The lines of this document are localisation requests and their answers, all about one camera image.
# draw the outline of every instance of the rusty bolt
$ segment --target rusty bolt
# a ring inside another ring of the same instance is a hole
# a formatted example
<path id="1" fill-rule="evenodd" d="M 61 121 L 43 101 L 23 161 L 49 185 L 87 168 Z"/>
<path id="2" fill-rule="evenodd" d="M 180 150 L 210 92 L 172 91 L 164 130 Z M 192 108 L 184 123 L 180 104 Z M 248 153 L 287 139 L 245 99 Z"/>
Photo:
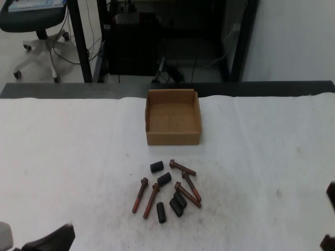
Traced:
<path id="1" fill-rule="evenodd" d="M 143 218 L 145 218 L 145 219 L 148 218 L 151 207 L 152 207 L 153 202 L 155 200 L 156 194 L 159 192 L 159 185 L 157 183 L 153 184 L 152 188 L 153 188 L 153 191 L 152 191 L 151 197 L 149 199 L 146 211 L 144 212 L 144 215 L 143 215 Z"/>
<path id="2" fill-rule="evenodd" d="M 196 198 L 194 198 L 188 191 L 186 191 L 185 188 L 183 188 L 181 186 L 181 183 L 180 182 L 176 182 L 176 185 L 174 185 L 174 188 L 181 192 L 187 199 L 189 199 L 191 202 L 193 202 L 194 205 L 196 205 L 197 207 L 201 208 L 201 204 L 199 201 L 197 201 Z"/>
<path id="3" fill-rule="evenodd" d="M 136 213 L 137 209 L 138 209 L 138 205 L 140 204 L 142 195 L 144 193 L 144 190 L 146 189 L 146 187 L 148 186 L 148 179 L 147 178 L 143 178 L 141 180 L 142 186 L 140 188 L 140 191 L 138 192 L 134 207 L 132 208 L 132 212 Z"/>
<path id="4" fill-rule="evenodd" d="M 175 168 L 177 168 L 177 169 L 179 169 L 179 170 L 181 170 L 181 171 L 185 171 L 185 172 L 187 172 L 187 173 L 189 173 L 189 174 L 191 174 L 191 175 L 193 175 L 193 176 L 196 176 L 196 175 L 197 175 L 197 173 L 196 173 L 195 171 L 193 171 L 193 170 L 191 170 L 191 169 L 188 169 L 188 168 L 186 168 L 185 166 L 182 166 L 182 165 L 176 163 L 176 162 L 174 161 L 174 159 L 170 160 L 170 166 L 171 166 L 171 168 L 174 168 L 174 167 L 175 167 Z"/>
<path id="5" fill-rule="evenodd" d="M 185 171 L 183 171 L 183 172 L 182 172 L 182 177 L 183 177 L 184 179 L 186 179 L 187 183 L 189 184 L 189 187 L 191 188 L 192 192 L 193 192 L 194 195 L 195 195 L 195 198 L 197 198 L 197 200 L 198 200 L 199 202 L 201 202 L 201 197 L 200 197 L 200 195 L 199 195 L 197 189 L 196 189 L 195 186 L 193 185 L 193 182 L 192 182 L 191 179 L 189 178 L 188 173 L 185 172 Z"/>

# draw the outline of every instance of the stain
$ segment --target stain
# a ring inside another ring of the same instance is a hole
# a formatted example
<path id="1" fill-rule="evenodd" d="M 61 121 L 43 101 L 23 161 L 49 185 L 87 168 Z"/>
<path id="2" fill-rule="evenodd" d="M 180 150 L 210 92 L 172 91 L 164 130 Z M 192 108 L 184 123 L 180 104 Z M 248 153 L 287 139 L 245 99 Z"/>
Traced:
<path id="1" fill-rule="evenodd" d="M 282 192 L 281 192 L 280 189 L 277 190 L 276 196 L 277 196 L 277 198 L 281 198 L 282 197 Z"/>
<path id="2" fill-rule="evenodd" d="M 303 149 L 300 146 L 297 146 L 297 154 L 301 154 L 303 152 Z"/>

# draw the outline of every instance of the desk leg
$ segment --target desk leg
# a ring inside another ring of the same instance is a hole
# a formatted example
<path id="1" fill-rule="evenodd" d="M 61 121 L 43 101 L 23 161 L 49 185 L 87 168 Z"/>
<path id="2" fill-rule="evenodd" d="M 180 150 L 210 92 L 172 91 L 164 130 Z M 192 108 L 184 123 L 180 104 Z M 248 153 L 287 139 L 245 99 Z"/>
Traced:
<path id="1" fill-rule="evenodd" d="M 249 41 L 252 34 L 253 24 L 256 17 L 259 0 L 248 0 L 248 5 L 244 10 L 239 39 L 237 41 L 234 62 L 231 69 L 232 82 L 241 80 L 244 64 L 248 55 Z"/>
<path id="2" fill-rule="evenodd" d="M 83 72 L 84 82 L 92 83 L 93 82 L 92 72 L 86 50 L 86 42 L 84 37 L 82 20 L 80 18 L 78 1 L 68 0 L 68 8 L 71 16 L 72 28 L 75 37 L 75 43 L 77 45 L 78 56 L 80 60 L 80 66 Z"/>

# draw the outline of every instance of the cardboard box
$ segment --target cardboard box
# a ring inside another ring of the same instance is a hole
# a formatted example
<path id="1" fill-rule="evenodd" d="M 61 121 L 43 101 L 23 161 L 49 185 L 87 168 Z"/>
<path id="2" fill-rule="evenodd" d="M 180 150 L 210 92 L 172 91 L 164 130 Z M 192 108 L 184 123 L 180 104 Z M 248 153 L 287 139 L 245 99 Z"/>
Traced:
<path id="1" fill-rule="evenodd" d="M 198 145 L 202 132 L 198 93 L 193 89 L 150 90 L 148 145 Z"/>

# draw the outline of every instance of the black rubber cylinder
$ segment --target black rubber cylinder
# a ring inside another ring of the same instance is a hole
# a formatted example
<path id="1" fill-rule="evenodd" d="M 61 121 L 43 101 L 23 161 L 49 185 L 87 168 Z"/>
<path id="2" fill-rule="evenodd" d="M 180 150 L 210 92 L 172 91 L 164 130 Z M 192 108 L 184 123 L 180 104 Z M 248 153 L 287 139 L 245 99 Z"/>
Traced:
<path id="1" fill-rule="evenodd" d="M 185 198 L 182 196 L 182 194 L 180 192 L 175 192 L 173 197 L 175 198 L 175 200 L 179 203 L 179 205 L 181 206 L 182 209 L 185 209 L 187 206 L 187 201 L 185 200 Z"/>
<path id="2" fill-rule="evenodd" d="M 172 207 L 173 211 L 176 213 L 178 217 L 182 216 L 184 210 L 179 205 L 178 201 L 175 198 L 170 200 L 170 206 Z"/>
<path id="3" fill-rule="evenodd" d="M 157 179 L 157 183 L 160 187 L 164 186 L 166 183 L 169 183 L 170 181 L 171 181 L 170 173 L 166 173 Z"/>
<path id="4" fill-rule="evenodd" d="M 158 202 L 156 208 L 157 208 L 158 221 L 159 223 L 162 224 L 166 221 L 164 204 L 162 202 Z"/>
<path id="5" fill-rule="evenodd" d="M 152 173 L 156 173 L 158 171 L 161 171 L 164 169 L 164 165 L 163 165 L 163 162 L 162 161 L 159 161 L 159 162 L 156 162 L 156 163 L 153 163 L 150 165 L 150 170 Z"/>

